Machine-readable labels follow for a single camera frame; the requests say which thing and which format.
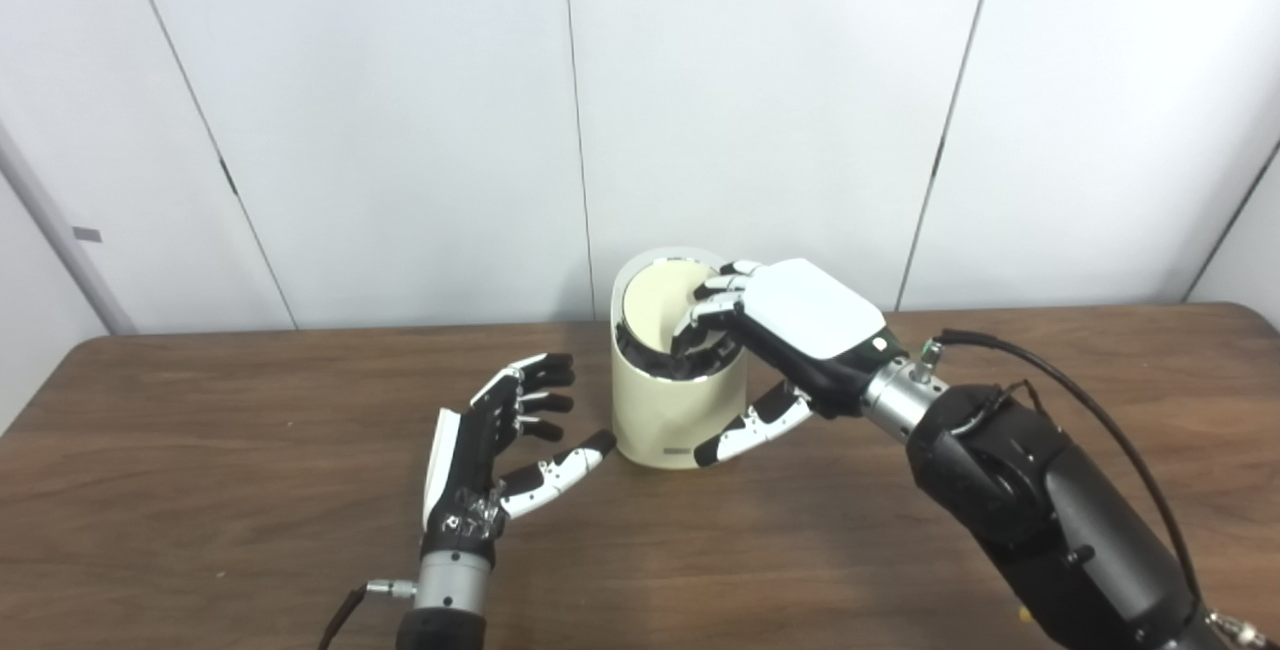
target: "cylindrical container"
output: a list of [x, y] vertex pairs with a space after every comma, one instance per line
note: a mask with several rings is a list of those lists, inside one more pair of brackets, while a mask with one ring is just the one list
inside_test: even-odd
[[682, 358], [669, 353], [692, 290], [722, 264], [704, 250], [650, 250], [622, 266], [613, 281], [613, 434], [618, 450], [635, 463], [696, 468], [694, 448], [746, 409], [740, 344], [713, 334]]

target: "robotic finger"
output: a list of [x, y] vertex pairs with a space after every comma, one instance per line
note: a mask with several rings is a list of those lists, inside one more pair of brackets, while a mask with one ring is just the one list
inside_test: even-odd
[[538, 413], [547, 409], [549, 413], [567, 413], [573, 408], [573, 399], [570, 395], [558, 395], [556, 392], [530, 392], [520, 397], [521, 413]]
[[739, 313], [741, 302], [742, 294], [736, 292], [717, 293], [709, 296], [708, 299], [700, 299], [676, 324], [671, 339], [671, 354], [676, 354], [676, 357], [689, 354], [707, 344], [712, 330], [728, 330]]
[[746, 284], [751, 278], [750, 273], [733, 273], [728, 270], [728, 267], [732, 267], [732, 264], [727, 264], [727, 266], [721, 269], [721, 271], [726, 273], [726, 275], [709, 278], [708, 281], [695, 287], [694, 299], [708, 299], [710, 296], [716, 296], [717, 293], [724, 293], [724, 290], [746, 290]]
[[573, 385], [572, 354], [535, 354], [531, 358], [518, 360], [511, 367], [521, 372], [521, 388], [526, 392], [538, 392], [544, 386]]
[[765, 392], [745, 413], [733, 418], [719, 435], [694, 448], [694, 459], [698, 467], [713, 466], [776, 440], [812, 417], [809, 399], [803, 392], [782, 381]]
[[499, 477], [502, 509], [509, 519], [527, 514], [559, 498], [586, 477], [617, 445], [613, 432], [602, 430], [572, 450]]
[[544, 418], [520, 416], [516, 418], [516, 427], [518, 429], [520, 435], [527, 435], [545, 441], [564, 440], [564, 429], [553, 422], [548, 422]]

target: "wooden table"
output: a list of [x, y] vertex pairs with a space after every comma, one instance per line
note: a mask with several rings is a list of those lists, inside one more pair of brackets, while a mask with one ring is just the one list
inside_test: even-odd
[[[996, 331], [1107, 404], [1164, 482], [1212, 604], [1280, 633], [1280, 339], [1234, 305], [897, 313], [910, 345]], [[0, 439], [0, 645], [314, 647], [342, 595], [412, 577], [435, 408], [508, 360], [577, 356], [568, 439], [609, 422], [603, 322], [110, 337]], [[1029, 369], [955, 349], [948, 383]], [[773, 381], [751, 369], [754, 392]], [[1100, 427], [1051, 412], [1148, 519]], [[516, 467], [550, 453], [518, 441]], [[724, 466], [620, 456], [508, 527], [490, 649], [1051, 647], [876, 427], [822, 418]], [[337, 649], [388, 649], [375, 598]]]

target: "robotic arm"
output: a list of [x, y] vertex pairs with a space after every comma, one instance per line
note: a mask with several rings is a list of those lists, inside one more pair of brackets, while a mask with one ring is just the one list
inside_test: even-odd
[[728, 264], [694, 298], [673, 353], [727, 331], [787, 377], [704, 441], [699, 464], [810, 415], [868, 417], [906, 447], [916, 486], [964, 525], [1059, 645], [1224, 650], [1217, 627], [1240, 647], [1272, 646], [1206, 610], [1194, 575], [1043, 409], [1018, 403], [1011, 386], [946, 385], [933, 376], [941, 344], [910, 360], [874, 305], [813, 264]]

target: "white wall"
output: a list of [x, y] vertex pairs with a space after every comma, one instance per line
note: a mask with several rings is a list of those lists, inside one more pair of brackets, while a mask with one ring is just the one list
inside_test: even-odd
[[986, 0], [932, 189], [978, 0], [156, 4], [0, 0], [0, 155], [141, 331], [585, 319], [658, 244], [1178, 299], [1280, 138], [1280, 0]]
[[82, 340], [105, 328], [0, 175], [0, 432]]
[[986, 0], [902, 308], [1176, 302], [1280, 138], [1280, 0]]
[[1280, 328], [1280, 155], [1272, 159], [1190, 299], [1240, 303]]
[[883, 308], [978, 0], [572, 0], [595, 305], [632, 255], [805, 255]]
[[302, 328], [590, 317], [564, 0], [156, 0]]
[[101, 232], [82, 258], [125, 325], [293, 328], [147, 0], [0, 0], [0, 27], [5, 162]]

